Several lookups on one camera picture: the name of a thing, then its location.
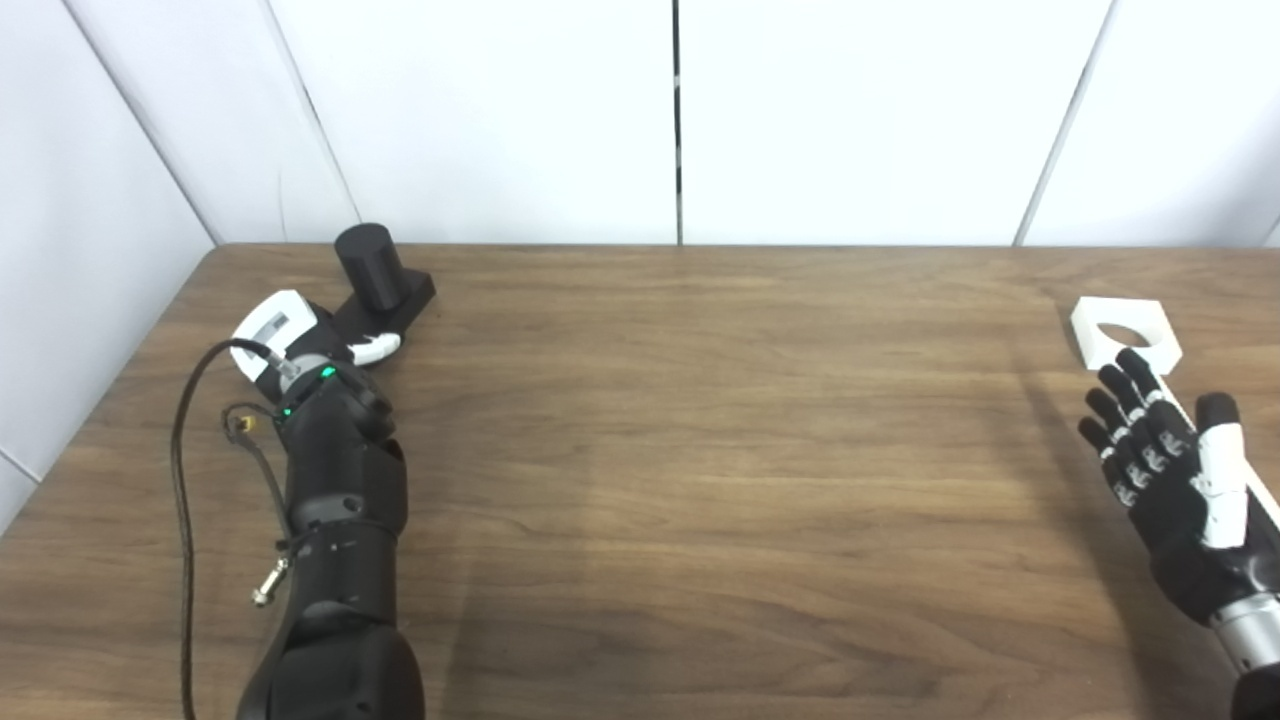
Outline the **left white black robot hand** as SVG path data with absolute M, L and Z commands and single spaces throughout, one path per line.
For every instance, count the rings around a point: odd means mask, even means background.
M 239 372 L 271 402 L 279 401 L 305 372 L 330 361 L 371 366 L 389 359 L 402 343 L 394 332 L 344 336 L 328 310 L 296 290 L 280 290 L 265 299 L 241 322 L 233 337 L 268 347 L 289 366 L 282 372 L 250 350 L 230 351 Z

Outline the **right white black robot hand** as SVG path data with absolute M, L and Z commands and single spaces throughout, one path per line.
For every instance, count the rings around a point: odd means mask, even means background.
M 1277 520 L 1233 396 L 1188 415 L 1134 350 L 1085 395 L 1078 430 L 1126 510 L 1164 597 L 1207 626 L 1240 674 L 1277 666 Z

